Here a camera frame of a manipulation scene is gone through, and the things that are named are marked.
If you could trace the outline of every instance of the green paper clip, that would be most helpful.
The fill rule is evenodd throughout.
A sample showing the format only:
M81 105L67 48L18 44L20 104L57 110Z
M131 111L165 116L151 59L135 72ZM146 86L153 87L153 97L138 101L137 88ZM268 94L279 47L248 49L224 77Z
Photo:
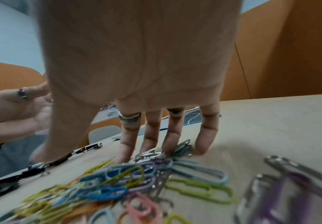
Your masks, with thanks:
M203 193L203 192L198 192L198 191L194 191L194 190L182 189L179 187L171 186L170 182L184 183L187 186L204 188L207 190L207 192ZM234 191L232 190L232 188L230 188L228 186L224 186L224 185L216 185L216 184L211 184L211 183L196 181L196 180L184 180L184 179L179 179L179 178L169 178L165 184L165 187L167 189L178 191L180 194L183 194L183 195L196 197L199 199L215 202L218 204L231 204L235 201L235 194L234 194ZM226 192L227 195L229 196L229 199L228 200L221 200L221 199L214 198L213 197L214 189L218 189L218 190Z

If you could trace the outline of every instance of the person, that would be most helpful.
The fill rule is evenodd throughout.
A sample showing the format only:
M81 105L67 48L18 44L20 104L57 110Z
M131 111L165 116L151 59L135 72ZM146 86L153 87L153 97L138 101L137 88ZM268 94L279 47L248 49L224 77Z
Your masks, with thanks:
M178 144L185 107L200 106L195 148L205 153L218 131L240 8L241 0L32 1L54 106L47 141L31 160L54 161L76 149L111 101L122 123L115 162L129 161L141 112L147 123L140 151L157 145L163 108L163 151Z
M47 82L0 91L0 148L3 143L47 129L50 117L51 95Z

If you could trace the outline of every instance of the wooden table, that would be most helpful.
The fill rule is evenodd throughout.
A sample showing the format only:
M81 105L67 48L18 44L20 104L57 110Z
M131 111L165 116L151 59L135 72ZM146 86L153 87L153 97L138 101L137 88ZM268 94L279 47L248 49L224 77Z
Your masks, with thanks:
M191 159L228 173L230 186L238 199L257 173L277 173L263 162L267 155L285 156L322 171L322 95L224 101L220 112L219 133L208 153ZM200 124L185 126L180 141L191 139L194 144L199 128ZM159 146L165 135L166 131L160 132ZM137 149L142 141L143 136L139 136ZM0 214L17 206L27 196L55 184L68 183L117 154L118 141L109 138L101 142L101 149L77 155L52 168L50 175L1 197ZM233 223L236 205L217 205L170 190L164 191L163 197L173 200L174 212L194 224ZM315 197L314 201L312 223L322 224L322 199ZM113 213L118 215L120 209L113 209Z

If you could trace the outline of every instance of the dark ring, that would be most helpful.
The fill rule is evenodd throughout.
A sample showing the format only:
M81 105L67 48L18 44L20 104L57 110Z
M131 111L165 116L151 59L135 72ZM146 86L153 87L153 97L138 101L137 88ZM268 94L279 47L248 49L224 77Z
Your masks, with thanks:
M21 99L29 100L27 94L24 92L23 89L18 90L17 93L18 93L18 95L20 96Z
M120 119L121 122L128 123L128 124L137 122L141 118L141 113L135 114L135 115L130 116L130 117L126 117L126 116L123 116L120 113L120 111L118 111L118 115L119 115L119 119Z
M179 107L179 108L170 108L167 110L173 114L179 114L179 113L183 112L185 109L186 109L185 107Z

